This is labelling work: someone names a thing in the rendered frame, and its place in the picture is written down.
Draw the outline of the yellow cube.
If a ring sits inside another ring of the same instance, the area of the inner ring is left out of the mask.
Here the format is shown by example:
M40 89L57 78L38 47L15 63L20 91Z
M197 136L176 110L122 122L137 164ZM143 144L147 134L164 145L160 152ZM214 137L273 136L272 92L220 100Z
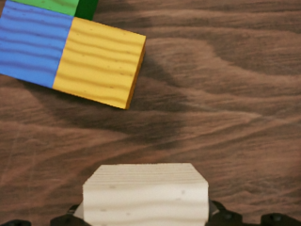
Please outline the yellow cube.
M128 110L146 36L73 18L53 89Z

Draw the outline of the white cube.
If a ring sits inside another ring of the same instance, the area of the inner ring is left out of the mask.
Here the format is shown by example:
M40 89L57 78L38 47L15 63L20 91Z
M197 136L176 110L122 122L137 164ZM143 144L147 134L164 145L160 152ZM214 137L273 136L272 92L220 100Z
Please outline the white cube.
M204 226L208 183L190 163L101 165L83 185L85 225Z

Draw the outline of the blue cube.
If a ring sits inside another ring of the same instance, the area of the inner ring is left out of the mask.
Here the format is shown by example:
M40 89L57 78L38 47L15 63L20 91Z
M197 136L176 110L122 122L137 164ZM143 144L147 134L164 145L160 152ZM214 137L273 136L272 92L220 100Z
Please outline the blue cube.
M7 0L0 18L0 73L53 88L73 18Z

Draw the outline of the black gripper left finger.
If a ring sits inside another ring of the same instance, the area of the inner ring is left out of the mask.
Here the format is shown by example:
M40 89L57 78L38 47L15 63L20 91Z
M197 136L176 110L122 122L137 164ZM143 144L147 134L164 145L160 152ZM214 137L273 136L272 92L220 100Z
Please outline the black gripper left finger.
M79 206L79 207L78 207ZM50 226L88 226L85 225L84 200L81 204L72 206L65 215L52 218ZM28 220L14 219L0 226L32 226Z

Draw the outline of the green cube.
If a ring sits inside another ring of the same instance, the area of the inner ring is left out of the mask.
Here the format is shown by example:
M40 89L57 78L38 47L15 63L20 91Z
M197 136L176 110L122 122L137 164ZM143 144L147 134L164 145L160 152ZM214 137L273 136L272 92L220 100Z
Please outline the green cube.
M99 0L9 0L92 22Z

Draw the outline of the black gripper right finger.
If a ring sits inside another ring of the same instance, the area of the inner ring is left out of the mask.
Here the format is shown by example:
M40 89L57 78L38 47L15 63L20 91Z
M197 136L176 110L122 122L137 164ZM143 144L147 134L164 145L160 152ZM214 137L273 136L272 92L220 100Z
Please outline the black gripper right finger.
M301 226L301 221L280 213L261 216L261 224L243 223L243 216L228 211L221 202L208 197L208 222L204 226Z

